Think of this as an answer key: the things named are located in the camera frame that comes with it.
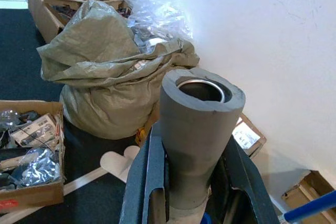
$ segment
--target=blue pole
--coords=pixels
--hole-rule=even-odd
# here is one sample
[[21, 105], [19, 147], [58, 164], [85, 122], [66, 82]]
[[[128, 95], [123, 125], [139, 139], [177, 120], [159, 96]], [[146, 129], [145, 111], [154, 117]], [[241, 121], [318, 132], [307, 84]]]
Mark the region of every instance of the blue pole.
[[332, 191], [322, 197], [315, 199], [301, 207], [285, 213], [283, 216], [289, 223], [293, 223], [309, 216], [315, 215], [324, 210], [336, 206], [336, 191]]

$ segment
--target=foam tube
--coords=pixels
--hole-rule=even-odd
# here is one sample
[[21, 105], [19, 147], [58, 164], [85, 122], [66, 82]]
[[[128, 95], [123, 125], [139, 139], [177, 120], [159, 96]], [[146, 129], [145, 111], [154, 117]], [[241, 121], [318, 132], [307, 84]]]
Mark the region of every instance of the foam tube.
[[170, 165], [170, 205], [193, 209], [245, 104], [241, 89], [206, 70], [172, 70], [162, 81], [160, 126]]

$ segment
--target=clear plastic bag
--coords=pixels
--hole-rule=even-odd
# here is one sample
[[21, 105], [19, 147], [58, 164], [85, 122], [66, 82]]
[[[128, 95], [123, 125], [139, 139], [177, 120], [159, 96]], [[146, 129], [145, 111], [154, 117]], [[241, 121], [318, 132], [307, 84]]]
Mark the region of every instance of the clear plastic bag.
[[57, 181], [60, 178], [59, 152], [43, 147], [29, 150], [12, 176], [18, 180], [18, 187]]
[[0, 131], [6, 131], [19, 125], [20, 114], [15, 110], [4, 110], [0, 112]]
[[135, 37], [134, 42], [141, 52], [151, 53], [153, 38], [192, 40], [192, 32], [182, 10], [171, 0], [125, 0], [132, 8], [128, 26]]

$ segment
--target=black floor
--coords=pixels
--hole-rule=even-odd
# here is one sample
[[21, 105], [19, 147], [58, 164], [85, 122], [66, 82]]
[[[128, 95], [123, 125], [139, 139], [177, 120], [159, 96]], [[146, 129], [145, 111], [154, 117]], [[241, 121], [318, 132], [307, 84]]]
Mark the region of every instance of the black floor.
[[[44, 40], [29, 10], [0, 9], [0, 100], [58, 101], [62, 85], [43, 81], [36, 48]], [[103, 140], [65, 122], [66, 183], [99, 167], [102, 154], [120, 154], [134, 138]], [[125, 185], [110, 174], [44, 207], [18, 223], [118, 223]]]

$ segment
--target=white wall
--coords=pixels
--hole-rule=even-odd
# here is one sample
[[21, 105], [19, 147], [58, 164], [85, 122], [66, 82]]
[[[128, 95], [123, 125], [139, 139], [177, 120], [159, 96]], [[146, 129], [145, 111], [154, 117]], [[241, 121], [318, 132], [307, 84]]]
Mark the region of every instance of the white wall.
[[317, 169], [336, 186], [336, 0], [181, 0], [201, 67], [242, 88], [275, 198]]

